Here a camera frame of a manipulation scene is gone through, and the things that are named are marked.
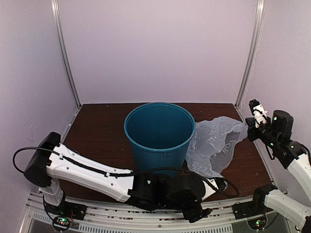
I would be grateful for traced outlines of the translucent blue plastic trash bag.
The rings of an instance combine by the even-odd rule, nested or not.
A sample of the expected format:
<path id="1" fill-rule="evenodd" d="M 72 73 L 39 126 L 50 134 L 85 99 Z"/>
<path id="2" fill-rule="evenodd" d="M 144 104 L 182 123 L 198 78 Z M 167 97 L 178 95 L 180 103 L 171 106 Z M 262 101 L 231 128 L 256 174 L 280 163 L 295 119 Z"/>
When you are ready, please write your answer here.
<path id="1" fill-rule="evenodd" d="M 247 125 L 226 116 L 197 122 L 186 154 L 188 169 L 206 178 L 221 178 L 236 144 L 246 137 Z"/>

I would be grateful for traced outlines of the teal plastic trash bin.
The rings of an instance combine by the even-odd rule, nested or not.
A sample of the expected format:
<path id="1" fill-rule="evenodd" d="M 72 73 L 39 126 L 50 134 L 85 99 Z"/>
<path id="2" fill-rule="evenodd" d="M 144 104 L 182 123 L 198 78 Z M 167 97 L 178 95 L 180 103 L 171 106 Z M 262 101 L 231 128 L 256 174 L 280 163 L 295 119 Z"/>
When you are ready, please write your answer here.
<path id="1" fill-rule="evenodd" d="M 139 170 L 182 168 L 195 130 L 191 113 L 172 103 L 144 104 L 124 121 L 124 132 Z"/>

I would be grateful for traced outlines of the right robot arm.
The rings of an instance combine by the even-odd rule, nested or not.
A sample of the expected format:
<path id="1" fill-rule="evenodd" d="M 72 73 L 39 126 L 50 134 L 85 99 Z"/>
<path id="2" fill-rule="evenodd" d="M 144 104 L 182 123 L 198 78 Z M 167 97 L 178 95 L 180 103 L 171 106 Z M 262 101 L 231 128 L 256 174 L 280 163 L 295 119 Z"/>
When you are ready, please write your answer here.
<path id="1" fill-rule="evenodd" d="M 287 171 L 288 181 L 278 180 L 277 185 L 267 184 L 257 188 L 249 210 L 260 214 L 272 209 L 291 222 L 300 233 L 311 231 L 311 207 L 296 201 L 294 191 L 302 191 L 305 200 L 311 199 L 311 152 L 298 141 L 291 139 L 294 118 L 286 111 L 275 110 L 268 117 L 263 105 L 256 99 L 249 102 L 251 117 L 246 118 L 247 137 L 260 140 L 271 160 L 278 160 Z"/>

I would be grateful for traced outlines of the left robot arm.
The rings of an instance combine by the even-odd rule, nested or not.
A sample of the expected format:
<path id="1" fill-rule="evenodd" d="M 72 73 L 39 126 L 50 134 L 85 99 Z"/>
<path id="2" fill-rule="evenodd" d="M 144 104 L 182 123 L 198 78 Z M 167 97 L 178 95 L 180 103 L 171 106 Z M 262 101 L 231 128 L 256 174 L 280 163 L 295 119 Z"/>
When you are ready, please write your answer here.
<path id="1" fill-rule="evenodd" d="M 167 171 L 132 171 L 106 166 L 71 151 L 60 139 L 60 134 L 49 133 L 35 148 L 23 172 L 28 181 L 41 189 L 49 210 L 60 216 L 70 211 L 60 180 L 148 212 L 180 211 L 189 222 L 206 217 L 210 210 L 202 208 L 202 201 L 227 187 L 222 178 L 207 179 L 188 171 L 178 171 L 171 177 Z"/>

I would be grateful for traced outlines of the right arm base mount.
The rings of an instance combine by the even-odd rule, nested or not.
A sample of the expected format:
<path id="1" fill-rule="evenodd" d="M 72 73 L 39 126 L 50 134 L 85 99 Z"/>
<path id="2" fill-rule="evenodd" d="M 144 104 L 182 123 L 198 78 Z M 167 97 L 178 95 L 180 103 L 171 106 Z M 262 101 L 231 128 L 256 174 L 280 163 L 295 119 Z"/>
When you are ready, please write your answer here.
<path id="1" fill-rule="evenodd" d="M 236 202 L 232 205 L 235 219 L 246 219 L 250 229 L 257 232 L 268 229 L 277 219 L 278 213 L 271 219 L 267 213 L 272 209 L 264 205 L 256 204 L 254 201 Z"/>

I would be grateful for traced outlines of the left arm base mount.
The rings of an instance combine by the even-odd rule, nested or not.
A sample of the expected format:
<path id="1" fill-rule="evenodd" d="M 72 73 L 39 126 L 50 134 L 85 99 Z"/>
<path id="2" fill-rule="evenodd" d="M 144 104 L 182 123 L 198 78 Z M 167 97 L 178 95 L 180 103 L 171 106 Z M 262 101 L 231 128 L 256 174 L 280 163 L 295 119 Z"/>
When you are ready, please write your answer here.
<path id="1" fill-rule="evenodd" d="M 75 220 L 84 220 L 87 207 L 82 204 L 65 202 L 60 206 L 44 203 L 44 211 L 52 221 L 53 228 L 58 232 L 70 229 Z"/>

